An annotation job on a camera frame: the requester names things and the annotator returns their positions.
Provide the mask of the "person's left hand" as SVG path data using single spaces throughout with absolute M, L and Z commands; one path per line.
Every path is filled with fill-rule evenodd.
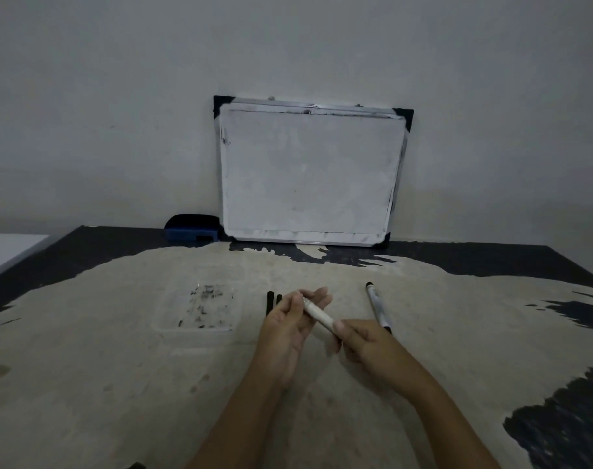
M 318 288 L 315 291 L 296 291 L 301 291 L 303 296 L 311 299 L 322 309 L 332 302 L 332 295 L 327 287 Z M 316 325 L 316 321 L 303 312 L 303 327 L 300 332 L 280 333 L 277 329 L 279 303 L 280 301 L 262 322 L 252 368 L 285 389 L 293 378 L 305 341 Z

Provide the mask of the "person's right hand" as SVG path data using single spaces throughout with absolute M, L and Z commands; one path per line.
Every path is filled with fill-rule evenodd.
M 396 338 L 375 320 L 363 320 L 364 343 L 343 343 L 346 351 L 374 376 L 407 400 L 436 385 L 433 376 Z

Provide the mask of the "person's left forearm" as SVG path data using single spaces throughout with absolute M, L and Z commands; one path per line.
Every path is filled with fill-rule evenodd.
M 255 469 L 284 392 L 281 378 L 254 360 L 185 469 Z

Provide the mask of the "clear plastic tray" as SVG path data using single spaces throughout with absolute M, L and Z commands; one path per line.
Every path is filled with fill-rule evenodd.
M 175 336 L 227 333 L 236 330 L 242 307 L 238 282 L 175 284 L 158 300 L 153 326 Z

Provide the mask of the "white marker with black cap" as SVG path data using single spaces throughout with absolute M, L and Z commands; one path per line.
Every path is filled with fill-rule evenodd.
M 383 300 L 380 298 L 376 287 L 372 282 L 367 282 L 365 288 L 377 323 L 392 334 L 392 326 L 386 315 Z

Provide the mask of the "white marker without cap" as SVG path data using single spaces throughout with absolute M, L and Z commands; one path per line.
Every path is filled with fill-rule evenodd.
M 339 338 L 339 334 L 333 325 L 335 321 L 332 316 L 306 296 L 303 296 L 302 300 L 304 314 L 314 319 L 316 323 L 321 324 L 326 330 Z

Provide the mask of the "white framed whiteboard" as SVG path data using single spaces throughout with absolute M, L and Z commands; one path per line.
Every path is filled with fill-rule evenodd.
M 220 223 L 237 241 L 382 248 L 415 111 L 213 98 Z

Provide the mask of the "person's right forearm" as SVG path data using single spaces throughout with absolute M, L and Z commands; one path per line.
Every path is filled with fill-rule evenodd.
M 502 469 L 455 402 L 432 377 L 395 385 L 416 410 L 438 469 Z

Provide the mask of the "blue whiteboard eraser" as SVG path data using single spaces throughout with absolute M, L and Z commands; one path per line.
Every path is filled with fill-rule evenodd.
M 220 220 L 209 214 L 177 214 L 164 226 L 166 240 L 171 242 L 220 241 Z

